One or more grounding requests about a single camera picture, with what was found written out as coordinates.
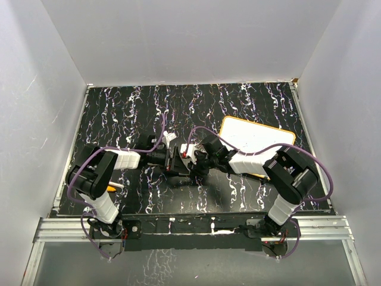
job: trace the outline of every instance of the white wall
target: white wall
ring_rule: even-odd
[[[86,85],[40,1],[0,6],[0,285],[19,285]]]
[[[340,0],[42,0],[95,85],[300,77]]]
[[[370,285],[380,285],[381,2],[343,1],[299,81],[317,154],[334,178]]]

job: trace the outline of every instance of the metal extrusion frame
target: metal extrusion frame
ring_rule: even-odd
[[[63,193],[63,191],[64,191],[65,175],[66,175],[66,171],[67,171],[67,170],[69,169],[69,167],[70,167],[71,155],[72,155],[73,152],[74,152],[74,146],[75,146],[75,143],[76,143],[76,139],[77,139],[77,135],[78,135],[78,130],[79,130],[79,127],[80,127],[80,125],[81,125],[82,116],[83,116],[83,111],[85,110],[86,100],[87,100],[88,95],[89,95],[89,90],[90,90],[90,86],[88,85],[88,88],[87,88],[86,93],[85,93],[85,98],[83,99],[83,104],[82,104],[82,108],[81,108],[80,116],[79,116],[79,119],[78,119],[78,122],[77,122],[76,130],[75,130],[75,132],[74,132],[73,140],[72,140],[72,142],[71,142],[71,146],[70,146],[69,154],[68,154],[67,159],[66,159],[65,168],[64,168],[64,171],[63,171],[63,173],[62,173],[62,177],[61,177],[61,180],[60,180],[60,184],[58,185],[58,189],[57,189],[56,195],[55,195],[55,197],[54,197],[54,202],[53,202],[53,208],[52,208],[52,211],[56,211],[56,212],[58,212],[59,209],[60,209],[60,201],[61,201],[62,193]]]
[[[302,115],[301,107],[299,104],[299,96],[296,90],[296,87],[292,82],[289,82],[290,89],[298,110],[299,116],[301,118],[302,125],[304,127],[307,141],[310,145],[311,152],[315,155],[314,148],[311,142],[311,138],[307,131],[307,127]],[[79,117],[76,132],[74,134],[73,142],[70,147],[70,152],[67,157],[67,162],[65,165],[65,171],[70,165],[71,155],[74,151],[74,145],[77,138],[77,133],[80,127],[80,122],[83,116],[83,110],[85,109],[86,99],[89,93],[89,89],[93,88],[93,85],[88,85],[86,90],[85,98],[83,101],[83,106],[81,110],[81,115]],[[318,172],[321,178],[323,174],[321,169],[318,167]],[[54,200],[54,206],[52,210],[58,211],[60,206],[60,200],[63,191],[63,182],[65,178],[65,172],[61,178],[57,194]],[[327,186],[324,180],[321,180],[323,184],[324,192],[327,194]],[[349,227],[348,221],[345,216],[325,216],[325,215],[316,215],[316,216],[295,216],[294,218],[298,219],[299,226],[301,229],[301,240],[342,240],[343,247],[348,259],[349,266],[354,277],[354,282],[356,285],[366,286],[366,278],[364,276],[363,269],[361,267],[360,261],[357,256],[356,249],[354,247],[354,238]],[[85,223],[85,227],[89,230],[90,226]],[[271,241],[277,240],[277,238],[263,238],[263,240]],[[32,252],[27,264],[26,271],[24,273],[24,278],[22,286],[32,286],[38,271],[40,260],[43,253],[43,248],[45,243],[50,242],[62,242],[62,243],[76,243],[76,242],[88,242],[85,234],[83,233],[80,219],[79,218],[48,218],[41,219],[40,224],[37,228],[35,240],[33,242]],[[109,243],[119,243],[120,240],[96,240],[98,243],[109,242]]]
[[[345,216],[294,216],[301,230],[301,240],[353,240]],[[87,231],[90,226],[85,223]],[[263,241],[277,241],[279,238],[264,237]],[[120,239],[96,240],[99,243],[119,243]],[[36,243],[88,242],[83,233],[79,218],[41,219],[35,235]]]
[[[345,216],[295,216],[301,230],[301,240],[341,240],[356,285],[367,285],[363,269],[354,247],[354,238]],[[263,241],[277,238],[262,238]],[[120,240],[95,240],[98,243],[120,243]],[[45,243],[88,243],[79,218],[41,219],[36,231],[32,253],[25,271],[22,286],[33,285]]]
[[[24,273],[23,281],[21,282],[21,286],[32,286],[33,283],[35,282],[44,245],[45,243],[38,242],[38,241],[33,243],[32,252],[30,253],[30,256],[29,256],[29,261],[26,266],[26,270]]]

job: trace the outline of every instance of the gray floor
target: gray floor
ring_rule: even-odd
[[[38,285],[355,285],[341,241],[301,241],[277,263],[243,250],[125,252],[111,263],[89,243],[46,243]]]

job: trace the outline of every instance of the black marble tabletop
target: black marble tabletop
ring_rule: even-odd
[[[295,145],[310,151],[288,83],[121,86],[90,88],[72,161],[86,143],[132,148],[140,134],[159,135],[161,114],[167,120],[166,130],[177,135],[179,144],[195,126],[218,133],[224,116],[229,115],[292,131]],[[198,131],[193,142],[206,135]],[[158,167],[147,167],[115,171],[112,181],[125,186],[112,195],[123,214],[266,212],[277,196],[270,183],[218,170],[211,170],[204,180],[192,181],[167,178]],[[82,214],[84,207],[69,201],[66,189],[64,186],[58,215]],[[324,196],[322,185],[310,194]],[[329,205],[326,201],[308,203],[303,210],[329,210]]]

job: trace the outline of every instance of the white whiteboard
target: white whiteboard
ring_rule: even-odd
[[[220,136],[244,152],[256,152],[275,143],[293,144],[295,134],[291,131],[269,127],[244,119],[226,116],[222,121]]]

